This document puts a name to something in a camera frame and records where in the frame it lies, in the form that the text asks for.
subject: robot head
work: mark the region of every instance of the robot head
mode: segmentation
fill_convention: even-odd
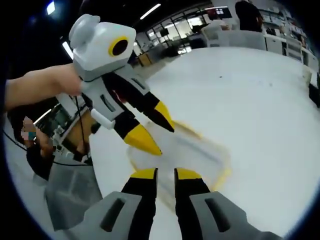
[[[90,81],[124,66],[132,54],[135,38],[136,30],[132,27],[82,15],[69,33],[73,62],[80,77]]]

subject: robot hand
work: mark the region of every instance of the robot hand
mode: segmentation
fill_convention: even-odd
[[[92,117],[113,128],[125,143],[159,156],[162,152],[154,139],[117,97],[121,95],[154,123],[174,132],[166,106],[127,64],[135,38],[133,28],[100,22],[99,16],[89,14],[82,15],[69,33],[73,64]]]

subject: cable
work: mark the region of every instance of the cable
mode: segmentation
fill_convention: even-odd
[[[19,148],[21,148],[22,150],[27,151],[26,148],[22,147],[22,146],[19,145],[15,140],[13,140],[13,139],[5,132],[5,130],[2,130],[2,131],[3,131],[4,135],[6,135],[6,137],[7,137],[8,139],[10,139],[15,145],[17,145],[17,146],[18,146]]]
[[[84,151],[85,151],[86,157],[89,159],[89,154],[88,154],[88,151],[87,151],[88,150],[87,149],[87,144],[85,142],[84,126],[82,124],[82,118],[81,118],[81,112],[80,112],[80,107],[79,107],[79,103],[78,103],[78,98],[76,96],[74,98],[75,98],[75,105],[76,105],[77,112],[78,112],[78,115],[79,115],[79,120],[80,120],[83,147],[84,147]]]
[[[4,135],[6,135],[6,137],[7,137],[8,139],[10,139],[15,145],[17,145],[17,146],[18,146],[19,148],[21,148],[22,150],[27,151],[26,148],[20,146],[15,140],[13,140],[13,139],[5,132],[5,130],[2,130],[2,131],[3,131]],[[57,165],[70,166],[70,167],[80,167],[80,166],[90,166],[90,167],[92,167],[92,166],[89,165],[89,164],[65,164],[65,163],[60,163],[60,162],[56,162],[56,161],[53,161],[53,163],[54,163],[54,164],[57,164]]]

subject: yellow eye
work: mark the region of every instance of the yellow eye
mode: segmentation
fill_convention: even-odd
[[[112,57],[122,54],[128,46],[128,38],[126,36],[120,36],[116,38],[109,46],[109,55]]]

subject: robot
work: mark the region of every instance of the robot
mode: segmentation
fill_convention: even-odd
[[[121,192],[91,206],[79,224],[56,231],[54,239],[148,240],[156,214],[157,179],[157,168],[133,173]],[[282,239],[249,224],[246,212],[221,193],[210,192],[198,173],[175,168],[174,179],[175,213],[183,240]]]
[[[73,65],[82,79],[82,97],[91,116],[105,128],[114,129],[125,143],[160,156],[154,139],[117,96],[123,96],[154,123],[175,131],[166,106],[127,63],[135,38],[131,27],[100,22],[99,16],[84,14],[69,33]]]
[[[127,144],[161,155],[147,130],[115,94],[121,94],[156,124],[174,132],[165,105],[135,78],[127,64],[135,35],[133,28],[100,22],[98,16],[85,14],[69,34],[73,64],[83,80],[83,98],[92,117],[107,129],[113,128]],[[56,231],[54,239],[148,240],[156,214],[157,181],[157,168],[133,173],[121,192],[114,191],[99,200],[85,211],[81,222]],[[242,209],[219,192],[210,192],[202,177],[192,170],[175,168],[174,186],[175,213],[183,240],[281,239],[250,225]]]

